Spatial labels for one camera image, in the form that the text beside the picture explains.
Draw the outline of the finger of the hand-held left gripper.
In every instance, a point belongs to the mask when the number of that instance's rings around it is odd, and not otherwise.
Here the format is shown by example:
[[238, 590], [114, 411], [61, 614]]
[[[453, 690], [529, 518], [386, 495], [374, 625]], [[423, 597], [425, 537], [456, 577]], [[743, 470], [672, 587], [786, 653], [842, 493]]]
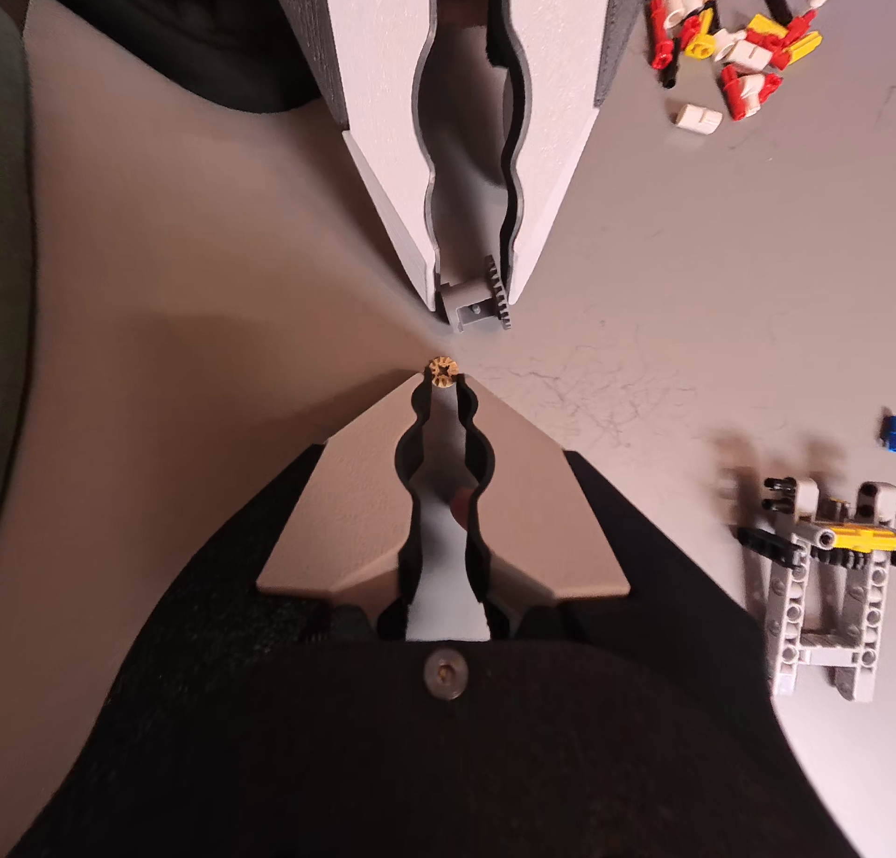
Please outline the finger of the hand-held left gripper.
[[609, 0], [500, 0], [510, 78], [501, 267], [510, 304], [539, 261], [598, 116]]
[[343, 138], [409, 281], [435, 309], [434, 165], [420, 83], [435, 0], [327, 0], [348, 123]]

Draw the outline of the grey lego differential housing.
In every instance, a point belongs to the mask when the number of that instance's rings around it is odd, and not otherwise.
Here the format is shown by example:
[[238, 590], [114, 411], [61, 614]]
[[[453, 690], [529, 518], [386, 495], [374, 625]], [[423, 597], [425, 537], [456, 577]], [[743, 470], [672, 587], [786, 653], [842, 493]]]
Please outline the grey lego differential housing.
[[466, 326], [489, 318], [496, 319], [504, 330], [511, 329], [510, 304], [493, 256], [485, 258], [482, 277], [458, 284], [444, 284], [440, 295], [447, 322], [461, 333]]

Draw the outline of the grey lego frame assembly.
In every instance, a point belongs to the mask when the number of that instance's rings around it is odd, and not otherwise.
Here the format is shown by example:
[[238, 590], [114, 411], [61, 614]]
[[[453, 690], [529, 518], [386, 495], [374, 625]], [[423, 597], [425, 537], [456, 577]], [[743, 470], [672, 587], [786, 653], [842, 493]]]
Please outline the grey lego frame assembly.
[[[766, 478], [763, 510], [772, 528], [739, 527], [739, 543], [771, 562], [764, 630], [770, 690], [791, 695], [803, 666], [833, 671], [845, 700], [869, 703], [875, 684], [895, 552], [895, 488], [862, 483], [854, 504], [833, 500], [823, 513], [809, 478]], [[845, 572], [832, 631], [805, 628], [805, 598], [815, 568]]]

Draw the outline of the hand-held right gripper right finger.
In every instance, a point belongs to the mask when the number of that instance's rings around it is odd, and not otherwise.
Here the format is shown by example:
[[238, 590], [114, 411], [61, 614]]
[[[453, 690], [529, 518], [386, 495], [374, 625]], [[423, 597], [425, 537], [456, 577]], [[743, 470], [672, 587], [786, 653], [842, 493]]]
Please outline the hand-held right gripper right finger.
[[465, 562], [477, 600], [522, 617], [537, 606], [629, 595], [564, 449], [473, 377], [460, 375], [456, 394], [476, 483]]

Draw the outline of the pile of small lego pieces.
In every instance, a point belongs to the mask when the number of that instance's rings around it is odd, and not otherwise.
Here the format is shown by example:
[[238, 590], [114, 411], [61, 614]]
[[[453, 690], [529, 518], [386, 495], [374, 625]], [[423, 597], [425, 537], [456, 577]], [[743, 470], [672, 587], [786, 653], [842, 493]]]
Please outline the pile of small lego pieces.
[[733, 122], [758, 114], [781, 87], [783, 73], [816, 51], [823, 35], [814, 27], [830, 0], [762, 0], [740, 28], [721, 20], [720, 0], [645, 0], [648, 59], [665, 90], [678, 83], [684, 61], [707, 63]]

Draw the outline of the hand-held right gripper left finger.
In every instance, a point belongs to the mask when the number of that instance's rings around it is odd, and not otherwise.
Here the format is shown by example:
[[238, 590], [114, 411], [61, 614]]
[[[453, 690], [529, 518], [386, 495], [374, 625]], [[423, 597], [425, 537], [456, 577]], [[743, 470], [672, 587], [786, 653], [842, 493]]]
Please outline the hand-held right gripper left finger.
[[332, 435], [256, 580], [274, 595], [388, 606], [399, 597], [399, 549], [412, 498], [396, 449], [417, 420], [416, 373]]

